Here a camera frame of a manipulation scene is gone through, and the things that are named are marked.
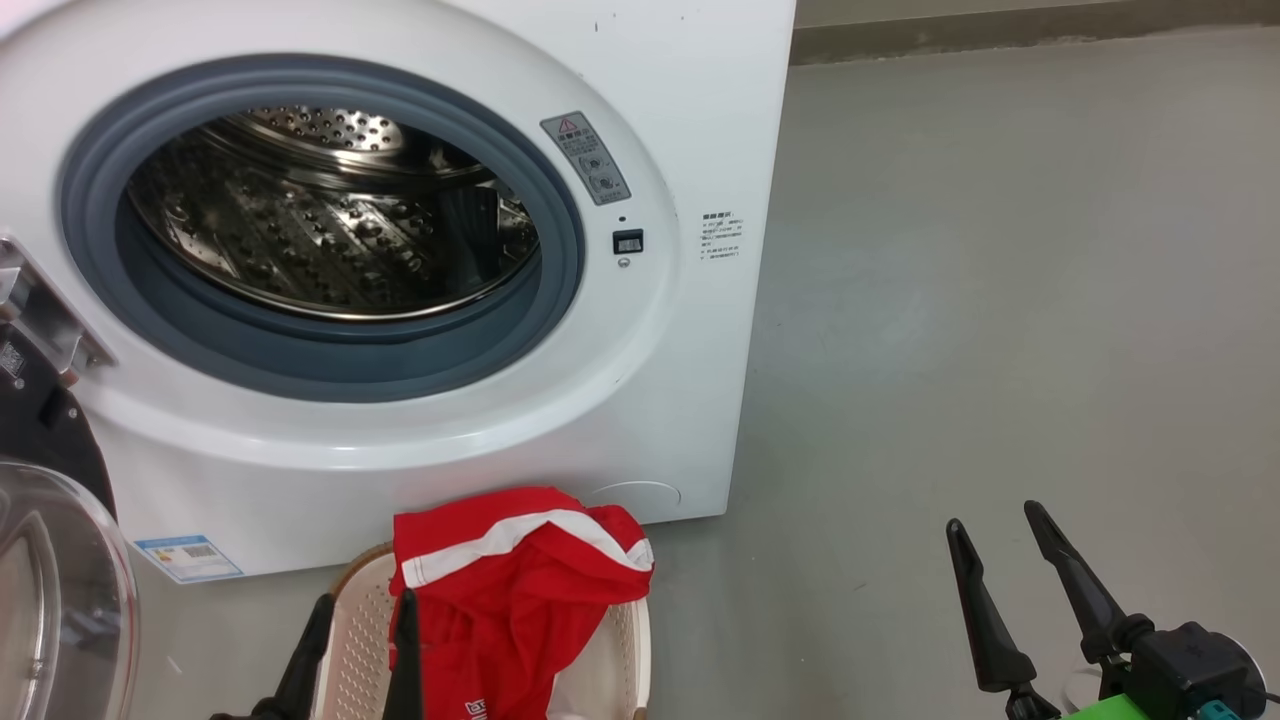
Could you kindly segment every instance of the green part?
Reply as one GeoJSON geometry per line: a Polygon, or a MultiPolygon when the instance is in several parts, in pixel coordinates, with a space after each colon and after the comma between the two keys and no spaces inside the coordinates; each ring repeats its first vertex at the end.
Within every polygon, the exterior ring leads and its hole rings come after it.
{"type": "Polygon", "coordinates": [[[1068,715],[1065,720],[1147,720],[1147,716],[1138,710],[1129,696],[1117,694],[1098,701],[1075,715],[1068,715]]]}

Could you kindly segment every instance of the white washing machine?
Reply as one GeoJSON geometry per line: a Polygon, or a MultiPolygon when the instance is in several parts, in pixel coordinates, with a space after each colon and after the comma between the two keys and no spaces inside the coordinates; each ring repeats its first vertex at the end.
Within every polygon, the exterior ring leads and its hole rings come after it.
{"type": "Polygon", "coordinates": [[[0,318],[78,401],[10,425],[87,423],[180,580],[518,484],[723,512],[792,5],[0,4],[0,318]]]}

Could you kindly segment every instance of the washer door opening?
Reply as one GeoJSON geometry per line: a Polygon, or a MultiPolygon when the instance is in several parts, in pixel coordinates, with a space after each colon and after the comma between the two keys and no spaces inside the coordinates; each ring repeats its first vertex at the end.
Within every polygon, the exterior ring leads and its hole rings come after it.
{"type": "Polygon", "coordinates": [[[584,259],[568,190],[525,135],[421,77],[334,58],[239,58],[134,90],[72,151],[61,215],[131,329],[315,401],[420,397],[509,365],[567,311],[584,259]]]}

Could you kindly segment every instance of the white stripe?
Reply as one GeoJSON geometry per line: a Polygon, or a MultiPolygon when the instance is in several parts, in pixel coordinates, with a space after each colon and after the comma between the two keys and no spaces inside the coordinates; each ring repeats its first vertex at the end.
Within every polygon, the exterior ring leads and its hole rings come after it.
{"type": "Polygon", "coordinates": [[[457,573],[481,557],[506,555],[515,550],[520,541],[525,539],[525,536],[548,523],[590,544],[623,568],[639,573],[653,570],[653,547],[648,539],[643,539],[630,550],[623,551],[618,541],[604,532],[604,528],[589,515],[575,510],[548,510],[547,512],[503,518],[494,523],[483,537],[404,560],[401,562],[404,583],[411,588],[420,588],[457,573]]]}

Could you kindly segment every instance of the robotic hand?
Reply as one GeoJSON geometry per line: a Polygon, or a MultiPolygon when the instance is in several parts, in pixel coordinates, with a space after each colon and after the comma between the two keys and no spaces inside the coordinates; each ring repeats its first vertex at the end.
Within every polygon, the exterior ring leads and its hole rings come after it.
{"type": "MultiPolygon", "coordinates": [[[[1100,702],[1073,720],[1256,720],[1267,700],[1280,702],[1266,692],[1257,664],[1231,638],[1197,623],[1156,630],[1146,615],[1125,615],[1044,507],[1028,501],[1024,510],[1041,555],[1066,589],[1084,659],[1102,667],[1100,702]]],[[[947,523],[947,544],[978,688],[1009,692],[1009,720],[1062,717],[1032,688],[1036,666],[1019,652],[1000,618],[982,582],[982,560],[960,520],[947,523]]]]}
{"type": "Polygon", "coordinates": [[[320,596],[274,696],[259,701],[250,715],[219,712],[209,720],[308,720],[320,660],[329,647],[333,609],[333,596],[320,596]]]}

